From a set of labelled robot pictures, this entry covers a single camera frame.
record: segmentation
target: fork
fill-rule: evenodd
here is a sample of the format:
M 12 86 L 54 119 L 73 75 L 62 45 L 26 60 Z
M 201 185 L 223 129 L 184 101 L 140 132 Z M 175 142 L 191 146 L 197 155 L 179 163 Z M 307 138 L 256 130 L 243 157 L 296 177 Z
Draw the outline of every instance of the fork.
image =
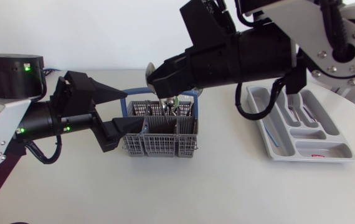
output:
M 288 109 L 291 111 L 292 115 L 294 115 L 294 117 L 297 121 L 301 121 L 299 119 L 298 113 L 294 110 L 294 102 L 293 102 L 292 96 L 287 95 L 287 101 L 288 101 Z

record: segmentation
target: cutlery tray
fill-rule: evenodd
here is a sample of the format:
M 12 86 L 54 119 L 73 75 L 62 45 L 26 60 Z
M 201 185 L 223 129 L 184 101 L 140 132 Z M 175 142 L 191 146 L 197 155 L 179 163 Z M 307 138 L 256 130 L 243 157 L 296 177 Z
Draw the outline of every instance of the cutlery tray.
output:
M 248 86 L 247 91 L 252 112 L 263 111 L 270 89 Z M 292 110 L 282 91 L 272 112 L 257 121 L 268 155 L 276 161 L 354 162 L 348 142 L 312 92 L 290 97 Z

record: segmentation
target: black cable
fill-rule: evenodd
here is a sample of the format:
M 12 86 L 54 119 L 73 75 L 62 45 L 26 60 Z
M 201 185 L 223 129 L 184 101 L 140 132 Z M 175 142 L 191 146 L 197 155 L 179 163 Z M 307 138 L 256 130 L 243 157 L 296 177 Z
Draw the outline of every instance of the black cable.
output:
M 339 11 L 341 0 L 319 0 L 323 13 L 324 29 L 330 46 L 339 60 L 345 60 L 348 52 L 348 34 Z
M 58 72 L 60 70 L 56 69 L 56 68 L 45 68 L 43 69 L 43 72 L 45 73 L 45 77 L 50 75 L 52 72 Z
M 42 94 L 40 97 L 32 99 L 32 102 L 38 102 L 39 100 L 43 99 L 47 93 L 47 85 L 46 85 L 46 77 L 43 70 L 40 71 L 40 78 L 42 79 Z
M 241 12 L 241 5 L 239 3 L 239 0 L 234 0 L 235 2 L 235 8 L 237 10 L 237 17 L 239 18 L 239 21 L 244 24 L 247 27 L 257 27 L 257 26 L 262 26 L 268 22 L 271 22 L 270 19 L 264 19 L 261 21 L 255 21 L 255 22 L 249 22 L 248 20 L 245 19 L 245 17 L 242 15 Z
M 239 83 L 237 85 L 236 90 L 235 90 L 235 106 L 237 107 L 239 113 L 244 118 L 247 118 L 247 119 L 252 120 L 252 121 L 257 121 L 259 119 L 263 119 L 272 111 L 272 109 L 275 106 L 275 103 L 277 101 L 277 98 L 278 98 L 279 94 L 281 93 L 281 91 L 282 91 L 284 86 L 285 86 L 284 77 L 277 79 L 273 83 L 272 92 L 270 94 L 270 101 L 269 101 L 269 104 L 267 105 L 267 107 L 265 108 L 265 110 L 263 110 L 262 112 L 256 113 L 256 114 L 250 114 L 250 113 L 246 113 L 241 107 L 241 87 L 242 87 L 242 83 Z
M 57 142 L 56 142 L 56 148 L 55 152 L 52 157 L 47 158 L 45 154 L 39 149 L 39 147 L 33 142 L 33 141 L 27 141 L 24 143 L 25 147 L 30 150 L 30 152 L 43 164 L 53 164 L 55 161 L 57 161 L 60 157 L 61 154 L 61 147 L 62 147 L 62 141 L 61 141 L 61 136 L 56 136 Z

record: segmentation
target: black cylindrical motor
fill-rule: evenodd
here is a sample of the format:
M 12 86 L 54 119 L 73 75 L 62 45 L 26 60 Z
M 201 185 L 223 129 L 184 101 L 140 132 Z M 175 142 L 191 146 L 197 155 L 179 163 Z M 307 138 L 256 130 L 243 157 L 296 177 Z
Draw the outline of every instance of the black cylindrical motor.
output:
M 43 92 L 43 57 L 0 54 L 0 98 L 24 99 Z
M 227 43 L 191 55 L 195 87 L 282 77 L 293 67 L 295 49 L 275 24 L 231 35 Z

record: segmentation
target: black cylinder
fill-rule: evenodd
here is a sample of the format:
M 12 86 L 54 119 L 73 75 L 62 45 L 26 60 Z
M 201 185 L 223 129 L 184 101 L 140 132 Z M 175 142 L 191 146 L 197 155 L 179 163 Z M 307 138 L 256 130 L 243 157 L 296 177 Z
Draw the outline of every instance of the black cylinder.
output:
M 242 32 L 239 37 L 241 82 L 282 77 L 293 67 L 291 39 L 275 24 Z
M 191 55 L 198 88 L 282 77 L 292 69 L 291 39 L 275 24 L 234 34 L 224 44 Z
M 37 102 L 30 105 L 17 129 L 18 141 L 35 140 L 88 129 L 92 115 L 83 114 L 61 118 L 50 110 L 51 103 Z
M 48 104 L 33 103 L 21 120 L 16 137 L 18 140 L 35 140 L 54 136 L 54 125 Z
M 43 57 L 0 54 L 0 98 L 23 99 L 42 94 Z

